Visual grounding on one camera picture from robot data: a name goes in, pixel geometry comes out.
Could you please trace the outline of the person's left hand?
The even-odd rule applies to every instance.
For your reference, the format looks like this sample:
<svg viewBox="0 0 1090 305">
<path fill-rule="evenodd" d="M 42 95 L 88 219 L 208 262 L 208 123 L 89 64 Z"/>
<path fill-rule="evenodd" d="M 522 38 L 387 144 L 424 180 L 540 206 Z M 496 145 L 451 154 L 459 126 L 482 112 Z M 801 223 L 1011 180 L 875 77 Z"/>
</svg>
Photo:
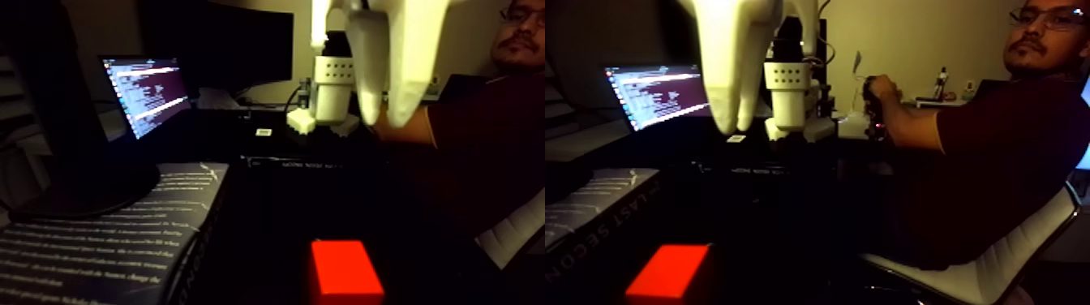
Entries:
<svg viewBox="0 0 1090 305">
<path fill-rule="evenodd" d="M 862 91 L 865 101 L 865 114 L 883 114 L 884 105 L 897 105 L 900 91 L 888 75 L 865 76 Z"/>
</svg>

